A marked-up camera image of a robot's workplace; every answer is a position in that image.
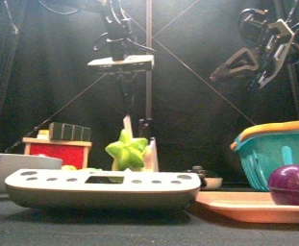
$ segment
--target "peach tray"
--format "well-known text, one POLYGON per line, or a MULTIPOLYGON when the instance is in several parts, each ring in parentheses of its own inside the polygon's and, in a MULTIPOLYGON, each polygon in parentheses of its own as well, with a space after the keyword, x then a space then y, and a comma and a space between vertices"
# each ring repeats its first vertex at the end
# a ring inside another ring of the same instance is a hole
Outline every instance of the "peach tray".
POLYGON ((277 205, 270 192, 199 192, 195 207, 244 222, 299 224, 299 206, 277 205))

